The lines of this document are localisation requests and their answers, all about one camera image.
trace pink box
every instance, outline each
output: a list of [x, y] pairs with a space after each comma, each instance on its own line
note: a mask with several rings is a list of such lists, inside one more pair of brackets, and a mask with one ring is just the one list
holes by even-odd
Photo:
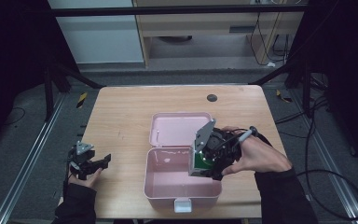
[[190, 146], [196, 132], [212, 119], [199, 113], [158, 113], [150, 132], [145, 196], [155, 208], [171, 207], [176, 213], [195, 206], [212, 207], [222, 192], [220, 181], [188, 175]]

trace box lid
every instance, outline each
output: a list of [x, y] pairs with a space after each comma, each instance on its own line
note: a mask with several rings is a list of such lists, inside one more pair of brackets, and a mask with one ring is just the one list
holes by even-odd
[[207, 112], [157, 113], [149, 142], [153, 147], [190, 147], [196, 132], [212, 119]]

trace white wall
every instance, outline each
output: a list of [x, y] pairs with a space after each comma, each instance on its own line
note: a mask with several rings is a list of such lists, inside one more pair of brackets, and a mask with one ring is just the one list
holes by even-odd
[[[51, 8], [132, 7], [131, 0], [48, 0]], [[134, 16], [57, 18], [77, 63], [142, 63]]]

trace table top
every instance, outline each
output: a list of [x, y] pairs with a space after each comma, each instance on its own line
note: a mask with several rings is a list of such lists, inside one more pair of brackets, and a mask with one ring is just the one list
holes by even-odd
[[[214, 94], [217, 101], [209, 102]], [[94, 161], [112, 154], [95, 188], [98, 218], [261, 217], [254, 172], [225, 176], [214, 207], [175, 214], [156, 210], [144, 194], [145, 165], [153, 115], [160, 112], [208, 112], [215, 127], [255, 126], [283, 154], [284, 149], [263, 90], [259, 86], [106, 87], [99, 92], [82, 141], [93, 144]]]

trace black horizontal bar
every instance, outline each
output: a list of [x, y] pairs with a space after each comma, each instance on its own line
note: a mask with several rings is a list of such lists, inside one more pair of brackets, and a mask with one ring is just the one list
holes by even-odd
[[227, 6], [184, 6], [184, 7], [99, 7], [65, 8], [41, 11], [27, 11], [36, 15], [54, 17], [124, 16], [158, 14], [204, 14], [204, 13], [246, 13], [246, 12], [297, 12], [309, 10], [309, 5], [227, 5]]

